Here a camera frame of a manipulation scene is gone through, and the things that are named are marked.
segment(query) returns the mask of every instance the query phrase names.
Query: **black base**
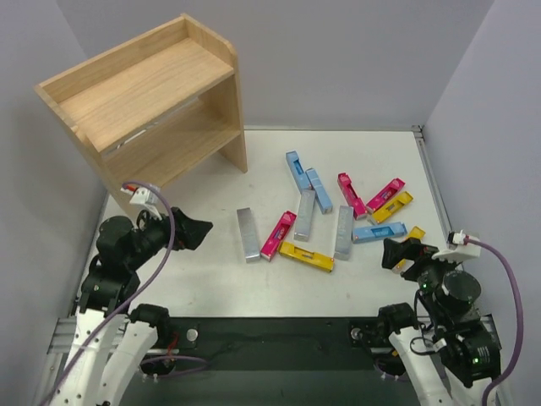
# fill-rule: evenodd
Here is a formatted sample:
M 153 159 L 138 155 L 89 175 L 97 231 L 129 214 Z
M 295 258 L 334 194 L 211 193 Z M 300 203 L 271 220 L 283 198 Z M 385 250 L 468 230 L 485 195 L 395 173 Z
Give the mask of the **black base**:
M 212 370 L 372 370 L 374 362 L 354 326 L 364 332 L 375 317 L 172 317 L 182 355 L 206 359 Z M 190 342 L 187 331 L 195 329 Z

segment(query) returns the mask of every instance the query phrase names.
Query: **cable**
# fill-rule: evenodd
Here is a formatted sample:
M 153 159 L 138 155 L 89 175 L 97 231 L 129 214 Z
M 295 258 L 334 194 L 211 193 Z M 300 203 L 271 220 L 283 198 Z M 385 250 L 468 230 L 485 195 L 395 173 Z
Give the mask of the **cable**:
M 425 351 L 424 353 L 420 353 L 418 352 L 416 349 L 413 349 L 413 343 L 415 343 L 417 340 L 423 340 L 424 342 L 429 342 L 431 344 L 433 344 L 428 338 L 426 337 L 414 337 L 412 338 L 412 341 L 409 342 L 409 349 L 410 351 L 412 351 L 412 353 L 414 353 L 415 355 L 422 355 L 422 356 L 425 356 L 425 355 L 434 355 L 436 354 L 435 351 Z
M 178 333 L 173 333 L 174 339 L 171 341 L 171 343 L 167 346 L 167 355 L 171 355 L 172 350 L 177 346 L 178 343 Z
M 160 262 L 160 265 L 158 265 L 154 273 L 143 284 L 143 286 L 141 286 L 134 294 L 132 294 L 129 298 L 127 298 L 124 303 L 122 303 L 115 310 L 113 310 L 110 315 L 108 315 L 105 319 L 103 319 L 103 321 L 98 325 L 98 327 L 96 327 L 96 329 L 94 329 L 94 331 L 81 344 L 81 347 L 77 350 L 74 357 L 66 364 L 66 367 L 64 368 L 64 371 L 62 372 L 60 377 L 58 378 L 56 384 L 54 385 L 54 388 L 40 402 L 40 406 L 46 406 L 48 403 L 50 403 L 50 401 L 52 401 L 52 398 L 54 397 L 55 393 L 59 390 L 60 386 L 68 377 L 69 372 L 71 372 L 71 370 L 74 368 L 75 364 L 79 360 L 80 356 L 85 351 L 85 347 L 88 347 L 88 344 L 90 344 L 90 342 L 94 339 L 94 337 L 103 329 L 103 327 L 107 325 L 109 321 L 111 321 L 111 319 L 115 315 L 122 313 L 134 299 L 136 299 L 140 294 L 142 294 L 143 291 L 147 289 L 151 283 L 154 282 L 154 280 L 158 277 L 163 267 L 166 265 L 167 259 L 169 258 L 169 255 L 171 254 L 172 246 L 175 239 L 175 222 L 173 221 L 174 215 L 172 214 L 171 206 L 169 206 L 169 203 L 167 203 L 166 198 L 157 189 L 155 189 L 153 186 L 146 184 L 144 182 L 130 180 L 129 182 L 123 183 L 122 187 L 127 189 L 128 186 L 131 184 L 137 184 L 140 187 L 147 188 L 150 192 L 156 195 L 156 197 L 164 205 L 167 215 L 169 216 L 169 224 L 171 226 L 171 234 L 169 235 L 169 243 L 167 244 L 166 253 L 163 256 Z
M 381 360 L 376 359 L 374 361 L 374 368 L 377 370 L 380 374 L 382 374 L 382 379 L 392 379 L 393 381 L 397 382 L 410 382 L 409 378 L 407 377 L 407 373 L 404 372 L 402 375 L 392 375 L 388 372 L 385 372 L 381 366 Z
M 195 372 L 200 372 L 202 370 L 205 370 L 208 368 L 209 363 L 206 359 L 202 359 L 199 357 L 190 357 L 187 355 L 161 355 L 159 357 L 149 358 L 142 361 L 139 365 L 145 365 L 145 364 L 152 364 L 157 361 L 167 361 L 170 359 L 175 359 L 176 361 L 192 361 L 192 362 L 199 362 L 200 364 L 203 364 L 202 366 L 198 366 L 197 368 L 191 368 L 189 370 L 179 370 L 176 372 L 171 372 L 167 375 L 159 376 L 161 379 L 164 378 L 178 378 L 180 376 L 185 376 L 188 374 L 193 374 Z
M 429 319 L 430 319 L 430 324 L 428 324 L 427 326 L 422 321 L 419 322 L 419 325 L 421 327 L 421 332 L 429 332 L 431 328 L 434 328 L 434 330 L 436 330 L 437 325 L 434 321 L 432 321 L 432 317 L 430 316 L 430 313 L 426 307 L 426 304 L 424 302 L 420 289 L 418 289 L 415 292 L 415 297 L 413 298 L 413 314 L 415 315 L 415 320 L 417 321 L 418 321 L 418 312 L 417 312 L 418 302 L 421 302 L 421 305 L 423 305 L 423 307 L 427 310 L 427 314 L 429 315 Z
M 515 369 L 516 363 L 518 362 L 518 358 L 520 357 L 520 354 L 522 351 L 522 343 L 524 341 L 524 309 L 522 308 L 521 294 L 518 290 L 518 284 L 516 283 L 515 274 L 511 268 L 511 265 L 507 261 L 507 259 L 492 245 L 482 243 L 475 239 L 470 239 L 469 237 L 466 237 L 464 239 L 464 244 L 470 244 L 470 243 L 473 245 L 478 245 L 479 247 L 485 248 L 486 250 L 496 255 L 496 257 L 500 260 L 501 265 L 504 266 L 505 272 L 507 272 L 507 276 L 509 277 L 511 290 L 513 292 L 513 299 L 515 300 L 515 310 L 516 310 L 515 347 L 513 348 L 513 353 L 511 354 L 511 359 L 509 361 L 509 365 L 507 366 L 507 368 L 505 368 L 504 371 L 501 373 L 501 375 L 498 376 L 496 379 L 494 379 L 484 389 L 481 403 L 483 406 L 486 406 L 489 401 L 490 391 L 492 391 L 492 389 L 497 387 L 499 384 L 501 384 L 505 379 L 509 377 L 512 371 Z

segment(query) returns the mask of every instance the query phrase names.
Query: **pink box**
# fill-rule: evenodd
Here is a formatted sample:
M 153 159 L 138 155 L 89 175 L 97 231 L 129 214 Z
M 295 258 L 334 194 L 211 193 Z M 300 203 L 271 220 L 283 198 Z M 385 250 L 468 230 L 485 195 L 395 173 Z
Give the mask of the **pink box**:
M 406 183 L 400 178 L 392 179 L 369 203 L 366 205 L 369 213 L 380 209 L 387 201 L 396 195 Z
M 272 259 L 278 250 L 280 242 L 286 237 L 296 218 L 297 215 L 295 213 L 291 213 L 290 211 L 286 211 L 281 215 L 278 224 L 276 227 L 274 227 L 274 230 L 272 230 L 272 233 L 270 233 L 269 238 L 261 249 L 261 256 L 263 258 L 268 261 Z
M 366 207 L 364 207 L 361 198 L 355 193 L 355 190 L 352 187 L 352 180 L 347 173 L 338 173 L 338 185 L 340 186 L 340 190 L 344 194 L 348 205 L 353 207 L 353 217 L 355 217 L 355 220 L 366 217 L 368 214 Z

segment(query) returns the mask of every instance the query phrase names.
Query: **rectangular box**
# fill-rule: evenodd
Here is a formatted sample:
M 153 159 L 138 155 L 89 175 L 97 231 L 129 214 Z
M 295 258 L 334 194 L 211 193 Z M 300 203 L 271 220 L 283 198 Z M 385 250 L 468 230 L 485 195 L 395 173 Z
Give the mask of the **rectangular box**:
M 336 227 L 335 258 L 347 261 L 352 249 L 353 208 L 340 206 Z
M 401 237 L 407 230 L 403 222 L 392 222 L 383 226 L 367 226 L 353 229 L 353 243 L 368 243 L 379 239 Z
M 367 210 L 364 207 L 364 203 L 360 197 L 357 196 L 357 193 L 352 187 L 352 180 L 349 178 L 347 173 L 338 173 L 338 185 L 342 194 L 346 198 L 348 205 L 353 207 L 353 216 L 355 220 L 366 217 Z
M 404 206 L 408 205 L 413 200 L 408 192 L 402 192 L 398 196 L 385 203 L 378 211 L 369 216 L 369 222 L 372 224 L 381 224 Z
M 287 165 L 289 165 L 289 169 L 291 169 L 293 179 L 295 179 L 295 183 L 297 184 L 298 191 L 302 192 L 303 190 L 311 189 L 310 181 L 308 180 L 308 176 L 301 166 L 297 152 L 289 151 L 286 154 L 286 159 Z
M 258 242 L 257 232 L 255 231 L 252 211 L 249 207 L 238 209 L 237 218 L 240 238 L 243 241 L 244 259 L 246 259 L 247 263 L 259 261 L 260 243 Z
M 332 272 L 332 267 L 334 266 L 334 260 L 329 256 L 320 254 L 319 252 L 303 250 L 286 241 L 280 245 L 280 255 L 314 266 L 329 273 Z
M 297 220 L 295 220 L 295 234 L 293 238 L 297 241 L 308 241 L 310 229 L 312 228 L 312 215 L 314 214 L 315 192 L 303 190 L 301 202 L 298 205 Z
M 272 233 L 261 249 L 261 256 L 263 258 L 268 261 L 272 260 L 272 257 L 278 250 L 280 242 L 286 237 L 296 218 L 297 216 L 290 211 L 286 211 L 281 215 L 276 227 L 274 227 L 274 230 L 272 230 Z
M 315 190 L 315 197 L 318 201 L 318 206 L 320 207 L 321 213 L 330 213 L 332 211 L 331 198 L 323 187 L 318 173 L 311 167 L 310 169 L 306 170 L 306 174 L 310 184 L 312 184 L 312 189 Z
M 407 234 L 406 238 L 404 239 L 404 241 L 406 241 L 407 239 L 418 239 L 419 241 L 421 239 L 423 239 L 424 235 L 426 234 L 426 232 L 415 226 L 414 228 L 412 228 L 410 230 L 410 232 Z M 395 268 L 393 269 L 393 271 L 395 273 L 400 273 L 400 270 L 402 269 L 402 267 L 406 265 L 406 260 L 401 260 L 400 262 L 398 262 L 398 264 L 396 264 Z
M 378 211 L 387 201 L 396 195 L 404 187 L 405 182 L 400 178 L 392 179 L 380 192 L 366 205 L 369 213 Z

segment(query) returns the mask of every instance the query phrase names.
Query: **yellow box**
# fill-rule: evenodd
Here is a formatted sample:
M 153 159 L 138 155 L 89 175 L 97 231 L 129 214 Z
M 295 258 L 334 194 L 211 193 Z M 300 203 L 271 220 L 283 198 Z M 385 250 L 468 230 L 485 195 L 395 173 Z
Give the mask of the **yellow box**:
M 280 252 L 281 256 L 304 262 L 307 265 L 315 266 L 316 268 L 329 273 L 331 273 L 332 267 L 335 265 L 334 258 L 320 254 L 319 252 L 303 250 L 302 248 L 298 248 L 296 245 L 286 241 L 283 241 L 280 244 L 280 249 L 278 252 Z
M 413 196 L 408 192 L 400 193 L 398 196 L 385 203 L 378 211 L 372 213 L 372 216 L 369 217 L 369 222 L 374 225 L 381 224 L 404 206 L 408 205 L 412 200 Z
M 414 228 L 411 229 L 411 231 L 409 232 L 409 234 L 406 236 L 406 238 L 404 239 L 404 241 L 406 241 L 407 239 L 418 239 L 418 240 L 421 240 L 423 239 L 424 235 L 426 234 L 426 232 L 424 230 L 422 230 L 421 228 L 415 226 Z M 400 269 L 406 264 L 406 260 L 402 260 L 400 262 L 398 262 L 398 264 L 396 264 L 395 266 L 395 270 L 396 271 L 400 271 Z

